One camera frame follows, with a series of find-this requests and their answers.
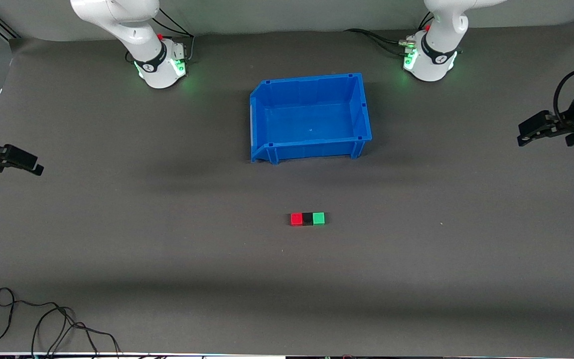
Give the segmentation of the blue plastic storage bin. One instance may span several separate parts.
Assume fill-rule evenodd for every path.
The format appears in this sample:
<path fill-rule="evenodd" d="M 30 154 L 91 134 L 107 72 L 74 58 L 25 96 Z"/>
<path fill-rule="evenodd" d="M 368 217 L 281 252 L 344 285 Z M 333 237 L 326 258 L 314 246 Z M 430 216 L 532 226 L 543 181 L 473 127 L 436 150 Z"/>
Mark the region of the blue plastic storage bin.
<path fill-rule="evenodd" d="M 249 116 L 252 162 L 357 159 L 373 139 L 360 73 L 262 80 Z"/>

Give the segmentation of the dark grey table mat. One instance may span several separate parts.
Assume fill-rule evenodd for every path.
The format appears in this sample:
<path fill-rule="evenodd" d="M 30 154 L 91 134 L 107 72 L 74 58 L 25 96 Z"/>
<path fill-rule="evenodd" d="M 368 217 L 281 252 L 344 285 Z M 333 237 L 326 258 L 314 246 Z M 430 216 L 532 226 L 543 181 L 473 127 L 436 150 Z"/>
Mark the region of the dark grey table mat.
<path fill-rule="evenodd" d="M 471 29 L 437 83 L 347 32 L 203 36 L 165 90 L 118 41 L 11 47 L 0 145 L 45 166 L 0 174 L 18 298 L 126 352 L 574 358 L 574 149 L 516 141 L 574 70 L 574 22 Z M 348 72 L 359 159 L 250 162 L 262 80 Z"/>

